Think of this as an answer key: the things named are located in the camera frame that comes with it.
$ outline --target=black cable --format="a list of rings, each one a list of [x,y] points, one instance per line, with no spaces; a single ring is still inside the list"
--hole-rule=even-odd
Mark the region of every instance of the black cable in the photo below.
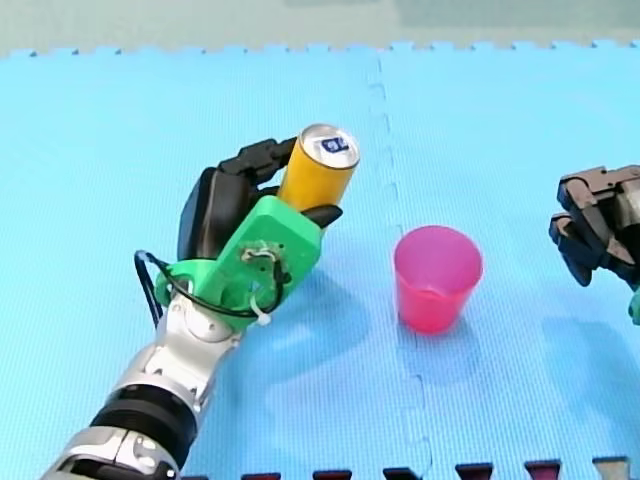
[[[162,316],[162,308],[157,302],[155,295],[153,295],[153,283],[151,282],[151,278],[149,277],[149,274],[147,272],[145,261],[149,261],[153,263],[158,268],[158,270],[160,270],[160,273],[162,273],[162,275],[164,275],[164,277],[167,279],[167,282],[169,282],[173,290],[178,292],[180,295],[186,297],[196,305],[199,305],[202,308],[206,308],[207,310],[211,310],[212,312],[220,313],[222,315],[228,315],[231,317],[238,317],[238,318],[257,317],[256,312],[254,312],[253,310],[232,310],[225,307],[212,305],[209,302],[206,302],[200,298],[193,296],[182,285],[180,285],[180,282],[176,279],[176,277],[174,277],[169,272],[169,269],[167,268],[169,266],[168,263],[158,260],[154,255],[152,255],[149,252],[139,250],[138,252],[136,252],[136,255],[135,255],[136,270],[138,271],[138,277],[140,278],[140,283],[142,284],[142,288],[145,292],[145,296],[147,297],[147,303],[149,303],[151,316],[156,326],[158,325],[158,321]],[[282,297],[284,295],[284,284],[290,281],[290,278],[291,277],[288,273],[285,273],[282,271],[282,262],[278,259],[275,259],[273,262],[273,281],[275,285],[276,295],[271,305],[265,308],[260,308],[260,310],[262,310],[264,313],[271,313],[276,308],[278,308],[278,306],[282,302]],[[151,293],[151,298],[153,300],[149,299],[149,295],[148,295],[149,292]]]
[[[144,292],[144,296],[147,299],[147,304],[149,305],[149,310],[151,311],[151,318],[153,319],[154,326],[158,326],[158,322],[160,318],[162,318],[162,305],[156,299],[156,296],[153,291],[153,281],[149,276],[149,272],[147,271],[147,266],[145,264],[145,260],[147,257],[147,252],[142,250],[138,250],[133,256],[133,263],[136,267],[136,273],[138,274],[138,279],[140,280],[140,285],[142,286],[142,291]]]

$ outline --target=red object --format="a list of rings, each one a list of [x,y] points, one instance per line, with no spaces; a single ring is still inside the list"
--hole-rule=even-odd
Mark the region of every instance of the red object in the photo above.
[[[466,235],[443,226],[420,227],[394,252],[398,315],[411,329],[444,333],[482,277],[482,255]]]

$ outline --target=can lid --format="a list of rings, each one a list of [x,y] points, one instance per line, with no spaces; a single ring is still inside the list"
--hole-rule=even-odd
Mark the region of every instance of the can lid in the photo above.
[[[360,148],[349,133],[331,125],[315,124],[300,134],[304,152],[329,168],[352,168],[360,161]]]

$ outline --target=green part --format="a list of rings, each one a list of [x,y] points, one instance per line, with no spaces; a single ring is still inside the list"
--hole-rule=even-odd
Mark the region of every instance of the green part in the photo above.
[[[282,300],[300,284],[320,258],[321,229],[300,212],[274,196],[261,198],[229,239],[216,260],[184,260],[169,267],[169,272],[191,282],[191,293],[207,303],[232,310],[249,310],[253,295],[260,307],[275,300],[273,263],[267,257],[242,259],[246,249],[268,248],[282,263],[291,281],[284,285]],[[164,275],[156,279],[158,301],[168,305],[168,282]],[[256,320],[220,315],[235,331]]]
[[[634,325],[640,325],[640,289],[636,290],[629,303],[629,315]]]

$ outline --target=yellow can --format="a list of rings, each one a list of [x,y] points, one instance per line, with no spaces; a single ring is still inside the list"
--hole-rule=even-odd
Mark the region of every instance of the yellow can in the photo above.
[[[359,161],[353,136],[331,125],[311,125],[298,135],[278,198],[298,211],[337,206]]]

